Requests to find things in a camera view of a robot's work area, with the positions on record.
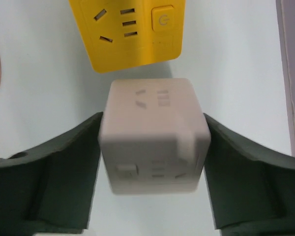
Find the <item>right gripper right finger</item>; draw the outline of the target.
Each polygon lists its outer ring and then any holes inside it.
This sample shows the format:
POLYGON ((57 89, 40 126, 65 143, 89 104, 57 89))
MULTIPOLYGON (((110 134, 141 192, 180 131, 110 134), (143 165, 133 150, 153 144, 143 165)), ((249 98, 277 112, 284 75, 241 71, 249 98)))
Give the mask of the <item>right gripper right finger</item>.
POLYGON ((264 147, 206 116, 205 174, 216 229, 295 231, 295 157, 264 147))

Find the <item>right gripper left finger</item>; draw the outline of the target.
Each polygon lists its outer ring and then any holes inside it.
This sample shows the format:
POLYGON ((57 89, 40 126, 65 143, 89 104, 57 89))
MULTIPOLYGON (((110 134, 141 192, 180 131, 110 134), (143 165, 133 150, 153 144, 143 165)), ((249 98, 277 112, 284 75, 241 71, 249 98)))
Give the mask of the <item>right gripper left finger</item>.
POLYGON ((0 158, 0 234, 81 234, 88 227, 102 116, 0 158))

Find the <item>white cube socket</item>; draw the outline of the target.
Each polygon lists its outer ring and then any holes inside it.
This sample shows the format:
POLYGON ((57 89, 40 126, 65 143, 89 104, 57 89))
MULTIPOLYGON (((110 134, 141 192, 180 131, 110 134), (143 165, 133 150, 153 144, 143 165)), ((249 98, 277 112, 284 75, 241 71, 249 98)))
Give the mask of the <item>white cube socket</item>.
POLYGON ((99 144, 113 193, 195 191, 210 140, 188 79, 112 82, 99 144))

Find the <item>yellow cube socket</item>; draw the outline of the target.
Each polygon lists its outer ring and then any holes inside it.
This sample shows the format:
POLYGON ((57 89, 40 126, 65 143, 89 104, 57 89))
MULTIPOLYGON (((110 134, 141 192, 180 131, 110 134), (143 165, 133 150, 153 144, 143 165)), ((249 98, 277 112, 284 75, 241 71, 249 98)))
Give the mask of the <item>yellow cube socket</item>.
POLYGON ((94 71, 112 72, 176 59, 184 0, 71 0, 94 71))

